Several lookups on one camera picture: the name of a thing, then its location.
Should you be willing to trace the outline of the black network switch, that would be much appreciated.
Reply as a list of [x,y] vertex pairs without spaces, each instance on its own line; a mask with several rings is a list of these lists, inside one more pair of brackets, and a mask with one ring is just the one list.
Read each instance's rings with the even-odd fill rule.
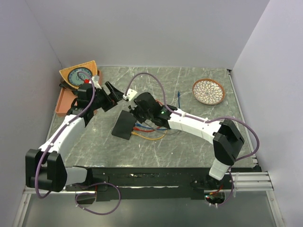
[[133,117],[130,112],[122,110],[113,127],[111,134],[118,138],[129,140],[132,135],[136,121],[136,118]]

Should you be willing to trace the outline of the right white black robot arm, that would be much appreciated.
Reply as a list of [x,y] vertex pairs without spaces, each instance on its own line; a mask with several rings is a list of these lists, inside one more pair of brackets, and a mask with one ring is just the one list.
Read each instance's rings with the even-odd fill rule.
[[223,184],[223,177],[234,165],[244,145],[244,138],[232,120],[214,121],[188,114],[174,106],[164,106],[157,102],[149,92],[138,94],[129,89],[123,95],[129,102],[130,113],[138,122],[151,121],[156,126],[190,133],[211,143],[215,159],[207,177],[211,188]]

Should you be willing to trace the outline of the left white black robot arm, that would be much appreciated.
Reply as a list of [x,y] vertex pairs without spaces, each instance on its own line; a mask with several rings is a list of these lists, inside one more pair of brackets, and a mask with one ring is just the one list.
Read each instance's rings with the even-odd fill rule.
[[65,186],[77,184],[83,190],[89,190],[94,178],[88,175],[84,167],[66,167],[64,160],[84,129],[101,108],[105,112],[123,99],[123,92],[105,83],[106,91],[91,83],[80,85],[77,97],[73,100],[63,123],[52,137],[38,149],[30,149],[25,156],[26,186],[36,191],[60,192]]

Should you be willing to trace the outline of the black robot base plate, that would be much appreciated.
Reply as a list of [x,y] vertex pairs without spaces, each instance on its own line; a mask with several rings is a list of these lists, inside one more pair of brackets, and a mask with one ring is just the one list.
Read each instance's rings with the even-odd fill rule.
[[83,183],[66,186],[67,191],[96,191],[97,201],[121,198],[204,200],[204,192],[228,190],[231,177],[218,181],[205,167],[91,167]]

